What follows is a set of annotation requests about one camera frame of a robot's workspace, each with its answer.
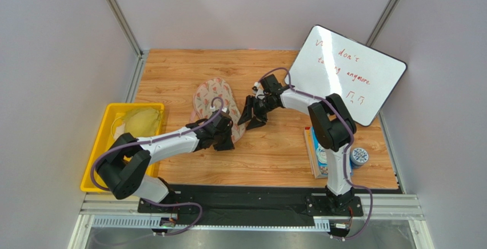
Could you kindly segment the floral mesh laundry bag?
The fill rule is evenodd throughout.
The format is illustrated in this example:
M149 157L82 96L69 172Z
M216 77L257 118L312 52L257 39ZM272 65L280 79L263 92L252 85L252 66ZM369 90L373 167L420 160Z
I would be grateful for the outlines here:
M211 106L214 105L215 109L218 110L222 105L222 102L219 100L213 101L215 97L222 99L224 108L227 109L228 114L233 120L231 139L233 143L236 143L245 133L245 126L238 125L241 111L237 107L230 85L223 78L212 78L198 86L193 95L193 111L190 116L190 122L195 122L197 119L202 118L209 119L213 112Z

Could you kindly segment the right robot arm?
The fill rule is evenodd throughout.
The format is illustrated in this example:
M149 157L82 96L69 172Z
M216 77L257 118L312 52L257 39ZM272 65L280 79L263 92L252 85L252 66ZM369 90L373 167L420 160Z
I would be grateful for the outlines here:
M282 85L273 74L255 83L253 91L246 97L238 124L246 125L247 130L262 127L268 121L267 114L278 107L308 115L317 142L326 150L325 193L329 204L345 208L354 198L348 155L357 128L342 98L335 93L326 98L315 97L291 84Z

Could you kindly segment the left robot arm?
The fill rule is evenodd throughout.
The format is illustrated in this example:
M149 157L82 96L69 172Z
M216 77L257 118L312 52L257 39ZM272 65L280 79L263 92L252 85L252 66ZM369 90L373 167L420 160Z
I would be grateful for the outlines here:
M170 194L161 179L146 174L147 168L161 160L213 147L216 151L234 149L231 138L233 120L227 108L167 134L135 138L121 135L93 164L90 176L98 175L116 199L131 195L153 203L163 203Z

